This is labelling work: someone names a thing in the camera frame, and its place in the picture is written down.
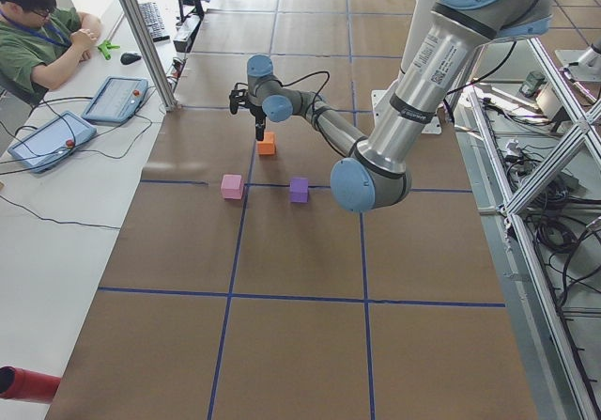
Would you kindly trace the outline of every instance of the person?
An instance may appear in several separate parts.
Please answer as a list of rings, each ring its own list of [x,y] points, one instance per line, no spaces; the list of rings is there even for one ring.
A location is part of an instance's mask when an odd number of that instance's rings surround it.
[[[99,18],[56,0],[0,0],[0,71],[38,103],[90,58],[100,31]]]

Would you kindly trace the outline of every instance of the robotic arm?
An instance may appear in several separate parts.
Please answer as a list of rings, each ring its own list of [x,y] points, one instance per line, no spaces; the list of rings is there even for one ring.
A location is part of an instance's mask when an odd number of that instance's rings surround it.
[[[236,113],[240,105],[250,108],[259,141],[265,117],[275,122],[292,115],[304,117],[346,156],[331,171],[336,201],[356,212],[390,206],[407,196],[411,181],[405,159],[474,50],[492,40],[545,33],[551,1],[439,0],[421,49],[369,137],[316,93],[283,87],[265,55],[248,61],[248,90],[232,91],[230,110]]]

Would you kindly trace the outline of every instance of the keyboard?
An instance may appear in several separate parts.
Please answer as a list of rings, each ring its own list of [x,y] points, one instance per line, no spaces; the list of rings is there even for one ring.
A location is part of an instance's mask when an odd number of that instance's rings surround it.
[[[162,22],[161,12],[157,4],[154,2],[144,2],[138,5],[140,6],[142,17],[152,40],[163,41],[169,39],[169,34],[165,29],[165,24]]]

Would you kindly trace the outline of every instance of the metal frame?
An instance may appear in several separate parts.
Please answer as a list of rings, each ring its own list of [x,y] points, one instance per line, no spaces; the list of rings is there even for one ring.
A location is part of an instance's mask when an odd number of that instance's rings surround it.
[[[140,52],[144,56],[146,66],[150,71],[150,77],[154,82],[154,86],[157,88],[159,95],[161,96],[162,103],[165,106],[165,110],[170,112],[177,107],[176,98],[173,95],[171,85],[167,81],[167,76],[164,73],[164,69],[157,54],[157,50],[154,47],[152,37],[146,29],[146,24],[140,8],[138,7],[137,0],[119,0],[119,3],[123,7],[125,16],[131,26],[131,32],[135,38]]]
[[[545,314],[547,325],[562,361],[563,370],[569,381],[574,399],[582,419],[597,419],[596,408],[586,384],[578,369],[578,362],[572,353],[571,338],[565,331],[562,321],[556,312],[556,306],[547,287],[544,269],[541,267],[533,248],[528,228],[519,214],[526,209],[547,185],[557,177],[565,166],[586,147],[601,168],[601,139],[592,125],[599,123],[601,117],[601,102],[598,102],[588,113],[584,112],[578,101],[572,95],[563,77],[559,74],[552,60],[538,39],[529,41],[535,58],[540,63],[547,79],[567,114],[572,120],[572,127],[559,144],[548,154],[542,164],[538,165],[532,176],[513,193],[505,177],[504,168],[499,161],[495,141],[487,126],[487,119],[481,110],[478,97],[473,87],[468,88],[468,98],[472,112],[483,138],[485,150],[492,162],[493,172],[501,189],[503,197],[502,213],[505,215],[506,226],[512,226],[522,253],[528,263],[532,281]]]

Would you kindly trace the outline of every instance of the colored block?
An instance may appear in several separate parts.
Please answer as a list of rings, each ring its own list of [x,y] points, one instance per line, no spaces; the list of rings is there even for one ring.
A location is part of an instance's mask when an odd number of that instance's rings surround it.
[[[292,178],[290,181],[290,202],[309,202],[309,179]]]
[[[263,141],[256,142],[256,150],[259,155],[275,154],[275,132],[263,133]]]
[[[240,174],[225,174],[222,179],[223,199],[242,199],[244,180]]]

